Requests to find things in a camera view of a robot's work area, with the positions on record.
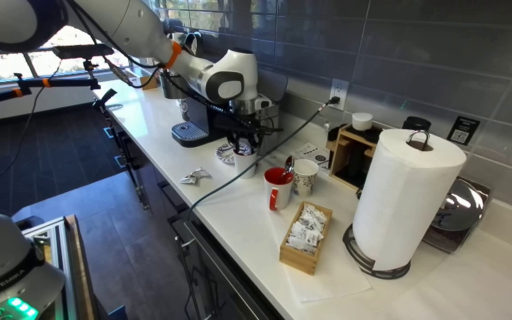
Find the white countertop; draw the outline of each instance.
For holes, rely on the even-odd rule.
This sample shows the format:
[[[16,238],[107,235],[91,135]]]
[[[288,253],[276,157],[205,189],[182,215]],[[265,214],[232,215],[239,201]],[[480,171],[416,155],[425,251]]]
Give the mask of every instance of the white countertop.
[[[109,105],[152,164],[176,192],[194,203],[235,176],[216,150],[224,142],[182,148],[171,126],[182,123],[176,102],[160,89],[134,91],[118,82]],[[239,180],[203,201],[196,214],[228,249],[244,272],[287,318],[512,318],[512,246],[479,228],[454,254],[425,244],[413,258],[411,272],[395,281],[365,276],[349,256],[342,237],[352,222],[356,196],[328,173],[320,174],[312,203],[333,208],[335,222],[315,276],[280,262],[280,242],[301,203],[292,198],[287,210],[267,210],[262,173],[281,166],[290,150],[306,142],[306,130],[287,148],[264,160],[256,176]],[[205,167],[212,180],[198,187],[180,185],[192,169]]]

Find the white cup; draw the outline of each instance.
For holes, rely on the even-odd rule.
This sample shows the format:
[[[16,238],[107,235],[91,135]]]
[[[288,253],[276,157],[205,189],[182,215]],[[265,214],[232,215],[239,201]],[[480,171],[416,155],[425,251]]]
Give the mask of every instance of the white cup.
[[[235,153],[235,171],[237,174],[240,174],[242,171],[246,171],[249,166],[253,166],[256,162],[256,153]],[[242,174],[244,180],[253,178],[256,173],[256,166],[253,166],[246,174]]]
[[[287,208],[292,196],[294,174],[283,167],[267,169],[265,178],[265,199],[271,210]]]
[[[301,198],[310,198],[313,192],[313,183],[320,166],[310,158],[297,158],[294,162],[294,194]]]

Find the black cable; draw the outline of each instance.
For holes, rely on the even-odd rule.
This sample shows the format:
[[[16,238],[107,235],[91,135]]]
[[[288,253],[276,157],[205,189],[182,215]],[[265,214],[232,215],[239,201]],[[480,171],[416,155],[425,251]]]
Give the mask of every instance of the black cable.
[[[61,66],[63,66],[63,61],[59,61],[57,70],[48,77],[48,80],[52,80],[52,78],[59,73]],[[47,89],[47,87],[41,87],[41,89],[38,91],[38,94],[36,94],[36,98],[34,98],[34,102],[32,102],[31,114],[29,114],[29,118],[27,118],[27,123],[25,123],[24,128],[22,128],[20,144],[18,144],[18,148],[15,150],[13,158],[9,160],[9,164],[0,171],[0,178],[6,176],[8,171],[16,164],[16,160],[18,160],[22,150],[24,150],[24,144],[25,144],[27,132],[29,132],[29,128],[31,128],[32,118],[34,118],[34,114],[36,114],[36,110],[38,110],[40,96],[43,94],[45,89]]]
[[[239,173],[235,178],[232,178],[230,182],[223,183],[221,187],[217,187],[216,190],[205,194],[201,199],[198,199],[189,212],[192,214],[192,210],[196,210],[207,198],[221,192],[223,189],[230,187],[232,183],[235,183],[240,176],[244,176],[246,173],[249,173],[258,162],[262,162],[265,157],[272,155],[278,148],[285,146],[290,139],[294,139],[301,130],[304,130],[328,105],[336,103],[338,98],[331,98],[328,100],[320,109],[317,109],[297,130],[294,130],[288,137],[285,137],[283,141],[280,141],[272,150],[269,150],[267,153],[264,153],[262,157],[258,157],[249,167],[246,167],[242,173]]]

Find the paper towel holder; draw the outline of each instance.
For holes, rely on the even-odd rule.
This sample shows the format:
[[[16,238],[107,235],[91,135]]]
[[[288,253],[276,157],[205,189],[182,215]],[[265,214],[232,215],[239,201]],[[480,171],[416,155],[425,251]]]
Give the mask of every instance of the paper towel holder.
[[[376,270],[376,260],[368,258],[358,246],[358,238],[352,231],[352,224],[344,233],[344,244],[349,251],[349,254],[360,263],[361,270],[368,276],[379,278],[379,279],[399,279],[404,278],[411,270],[411,262],[404,267],[392,269],[392,270]]]
[[[422,141],[415,141],[415,137],[418,134],[425,135],[424,142]],[[431,134],[427,130],[415,130],[409,135],[409,141],[406,144],[409,144],[411,148],[420,150],[420,151],[432,151],[434,148],[429,144],[429,141],[431,141]]]

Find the window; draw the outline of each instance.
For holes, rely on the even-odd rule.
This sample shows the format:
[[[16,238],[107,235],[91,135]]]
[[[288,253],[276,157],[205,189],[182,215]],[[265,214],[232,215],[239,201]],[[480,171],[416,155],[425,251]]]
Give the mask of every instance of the window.
[[[15,82],[15,73],[22,73],[24,78],[32,77],[50,77],[57,66],[59,59],[52,52],[52,46],[70,46],[70,45],[93,45],[93,39],[73,27],[64,27],[57,32],[48,43],[45,43],[40,50],[29,54],[6,54],[0,52],[0,84],[2,82]],[[118,66],[128,66],[128,59],[116,52],[109,55],[109,59]],[[84,73],[84,59],[68,59],[61,62],[61,70],[57,75],[77,75]],[[96,71],[107,70],[107,64],[102,57],[95,57],[93,64],[98,64]]]

